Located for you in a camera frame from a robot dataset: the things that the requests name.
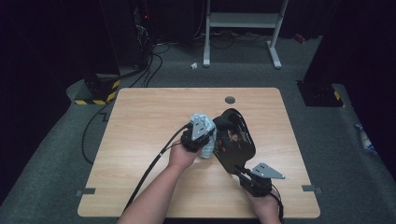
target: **gray carpet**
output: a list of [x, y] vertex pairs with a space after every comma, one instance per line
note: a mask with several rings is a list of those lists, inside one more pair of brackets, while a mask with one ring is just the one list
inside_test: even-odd
[[[296, 80], [304, 78], [320, 39], [299, 44], [279, 39], [282, 69], [275, 70], [264, 41], [235, 43], [214, 49], [210, 68], [202, 67], [203, 47], [177, 44], [155, 48], [163, 65], [149, 87], [276, 87], [280, 89], [321, 215], [316, 219], [286, 219], [286, 223], [396, 223], [396, 185], [380, 158], [362, 149], [354, 125], [359, 122], [342, 85], [334, 85], [346, 107], [306, 107]], [[230, 42], [212, 41], [216, 47]], [[191, 69], [192, 63], [198, 68]], [[154, 57], [151, 74], [159, 66]], [[124, 78], [127, 88], [140, 75]], [[140, 88], [141, 78], [134, 88]], [[82, 81], [71, 86], [72, 100]], [[100, 105], [71, 104], [25, 167], [0, 209], [0, 223], [115, 223], [114, 217], [79, 217], [80, 198], [92, 166], [81, 155], [81, 138]], [[108, 117], [112, 105], [104, 112]], [[89, 126], [84, 147], [93, 160], [106, 128], [104, 115]], [[166, 219], [166, 223], [237, 223], [257, 220]]]

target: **round hole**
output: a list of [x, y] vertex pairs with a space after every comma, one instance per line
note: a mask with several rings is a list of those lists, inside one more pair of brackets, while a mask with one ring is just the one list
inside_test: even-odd
[[235, 98], [233, 98], [232, 96], [227, 96], [225, 98], [225, 103], [232, 105], [233, 103], [235, 103]]

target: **table top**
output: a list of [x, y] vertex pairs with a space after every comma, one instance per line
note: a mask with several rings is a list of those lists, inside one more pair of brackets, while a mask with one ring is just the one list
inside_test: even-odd
[[[225, 102], [232, 96], [233, 104]], [[235, 108], [245, 119], [256, 146], [247, 161], [261, 161], [284, 175], [273, 179], [285, 206], [284, 217], [318, 217], [320, 210], [290, 120], [275, 88], [146, 88], [120, 90], [78, 208], [82, 217], [119, 217], [143, 173], [189, 115], [210, 118]], [[166, 152], [139, 192], [163, 170]], [[238, 177], [228, 174], [213, 155], [197, 158], [180, 178], [168, 217], [255, 217]]]

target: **white shelf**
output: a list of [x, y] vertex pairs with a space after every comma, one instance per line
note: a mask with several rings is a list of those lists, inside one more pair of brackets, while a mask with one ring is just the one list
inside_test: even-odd
[[275, 28], [278, 13], [216, 13], [210, 14], [210, 27]]

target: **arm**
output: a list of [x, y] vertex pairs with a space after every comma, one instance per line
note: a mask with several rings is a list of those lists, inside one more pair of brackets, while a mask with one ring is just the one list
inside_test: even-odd
[[166, 168], [122, 213], [118, 223], [163, 223], [177, 181], [197, 155], [198, 152], [189, 152], [179, 142], [175, 142]]
[[[270, 195], [265, 197], [253, 197], [246, 189], [242, 190], [247, 195], [254, 213], [259, 218], [261, 224], [280, 224], [278, 216], [278, 204], [275, 198]], [[272, 190], [272, 193], [279, 198], [277, 192]]]

